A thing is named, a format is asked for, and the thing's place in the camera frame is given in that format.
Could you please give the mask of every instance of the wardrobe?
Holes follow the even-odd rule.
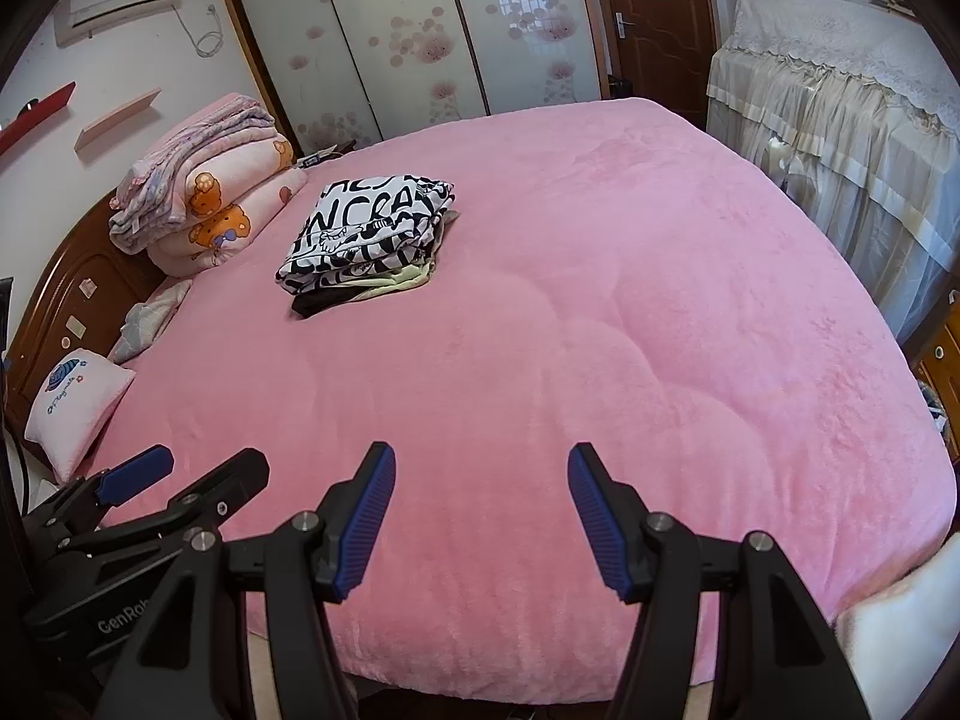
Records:
[[[261,91],[304,153],[601,97],[602,29],[587,0],[230,5]]]

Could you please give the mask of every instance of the red wall shelf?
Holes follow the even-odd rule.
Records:
[[[10,148],[30,130],[45,119],[49,119],[56,111],[63,108],[70,100],[70,95],[76,88],[77,82],[71,81],[62,89],[56,90],[48,98],[40,100],[31,110],[16,117],[10,124],[0,130],[0,154]]]

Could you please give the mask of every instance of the wooden headboard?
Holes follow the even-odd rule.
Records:
[[[30,406],[54,365],[69,349],[106,356],[131,306],[146,300],[164,279],[146,253],[131,257],[110,242],[113,194],[94,205],[56,248],[13,337],[6,420],[21,440]],[[26,446],[47,463],[39,446]]]

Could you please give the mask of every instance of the blue gripper pad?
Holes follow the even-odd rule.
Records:
[[[374,443],[349,482],[349,485],[357,485],[353,491],[357,503],[349,513],[340,537],[337,571],[333,577],[333,589],[341,601],[363,581],[396,480],[394,450],[387,443]]]
[[[102,506],[119,506],[155,485],[173,469],[173,453],[165,446],[151,446],[121,466],[107,471],[97,488],[97,500]]]
[[[621,601],[627,601],[632,591],[627,539],[601,487],[606,487],[604,482],[607,485],[613,482],[592,446],[578,443],[570,450],[566,480],[604,584],[615,590]]]

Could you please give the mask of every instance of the teddy bear print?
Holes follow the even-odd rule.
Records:
[[[283,170],[285,167],[290,167],[294,164],[294,148],[290,145],[289,141],[286,141],[284,138],[280,138],[279,140],[274,141],[274,148],[280,155],[280,170]]]
[[[220,210],[220,182],[213,173],[202,172],[193,179],[190,210],[197,217],[208,217]]]
[[[227,205],[214,217],[194,224],[190,229],[190,242],[219,251],[226,242],[246,238],[249,234],[250,218],[239,205]]]

